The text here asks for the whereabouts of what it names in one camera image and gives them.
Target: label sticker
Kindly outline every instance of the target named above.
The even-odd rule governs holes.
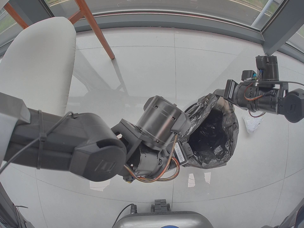
[[[232,94],[233,94],[233,91],[234,91],[234,81],[231,82],[231,87],[230,87],[230,92],[229,92],[229,98],[232,99]]]
[[[184,162],[185,161],[185,158],[184,158],[184,155],[180,149],[180,146],[178,143],[175,143],[174,145],[174,149],[175,149],[175,153],[177,155],[177,158],[178,158],[178,161],[181,163],[181,162]]]

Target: plastic bag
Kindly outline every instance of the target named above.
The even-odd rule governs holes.
[[[184,166],[210,169],[226,165],[237,145],[239,124],[232,105],[222,97],[209,94],[186,110],[191,126],[179,138],[188,143],[193,156]]]
[[[263,117],[252,117],[248,112],[244,112],[243,119],[248,133],[253,133],[257,127],[264,121]]]

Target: floor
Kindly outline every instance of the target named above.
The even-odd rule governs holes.
[[[110,127],[121,118],[136,123],[151,96],[183,108],[224,88],[227,79],[239,82],[242,70],[256,70],[255,56],[263,55],[260,45],[207,32],[118,28],[104,34],[115,60],[92,32],[78,33],[66,110],[96,113]],[[275,55],[281,80],[304,83],[302,63]],[[21,211],[36,228],[111,227],[127,204],[148,212],[154,199],[166,199],[174,211],[201,213],[215,228],[279,225],[304,197],[304,120],[292,124],[282,115],[266,114],[248,134],[242,119],[247,112],[235,112],[238,144],[220,168],[181,168],[170,182],[129,184],[120,176],[94,183],[69,172],[12,164],[0,180],[15,205],[29,207]]]

